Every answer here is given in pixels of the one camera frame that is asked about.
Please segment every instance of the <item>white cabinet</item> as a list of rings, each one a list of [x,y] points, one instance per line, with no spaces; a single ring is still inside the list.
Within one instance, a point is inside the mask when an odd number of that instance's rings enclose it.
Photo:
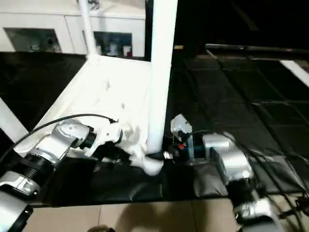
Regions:
[[[63,15],[0,13],[0,51],[75,53]]]
[[[87,54],[84,24],[81,16],[66,16],[66,21],[77,54]],[[145,20],[113,17],[91,17],[97,48],[103,55],[124,55],[131,47],[132,56],[144,56]]]
[[[101,54],[144,56],[145,0],[100,0],[90,16]],[[0,0],[0,51],[87,54],[83,30],[76,0]]]

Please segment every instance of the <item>metal rod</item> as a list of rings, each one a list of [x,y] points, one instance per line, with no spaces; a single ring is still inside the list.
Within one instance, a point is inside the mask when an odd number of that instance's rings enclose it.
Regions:
[[[84,34],[86,38],[88,55],[96,55],[98,54],[98,52],[96,48],[95,36],[91,28],[88,0],[79,0],[79,5],[80,5],[80,9],[82,12],[82,18],[84,22]]]

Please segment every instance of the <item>beige floor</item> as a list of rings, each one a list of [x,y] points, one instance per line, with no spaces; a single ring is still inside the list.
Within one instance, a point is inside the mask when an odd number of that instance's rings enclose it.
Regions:
[[[87,232],[105,224],[116,232],[235,232],[228,199],[37,208],[24,232]]]

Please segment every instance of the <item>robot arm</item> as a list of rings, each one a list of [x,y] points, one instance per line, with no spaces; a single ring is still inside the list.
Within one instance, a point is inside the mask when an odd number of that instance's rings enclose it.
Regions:
[[[234,207],[240,231],[283,232],[280,219],[268,198],[258,194],[257,181],[245,154],[235,145],[230,134],[206,134],[203,143],[206,157],[217,164]]]
[[[121,141],[117,137],[100,139]],[[0,232],[18,232],[32,214],[27,200],[37,195],[71,148],[91,149],[97,135],[93,128],[75,119],[64,120],[43,137],[25,158],[0,178]]]

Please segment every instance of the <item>cabinet door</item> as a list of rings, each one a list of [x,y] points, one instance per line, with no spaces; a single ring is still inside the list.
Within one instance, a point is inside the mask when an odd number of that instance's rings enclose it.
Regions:
[[[75,53],[63,15],[0,14],[0,51]]]
[[[80,16],[66,16],[75,52],[87,54],[84,24]],[[102,55],[144,57],[145,20],[111,17],[91,17],[97,49]]]

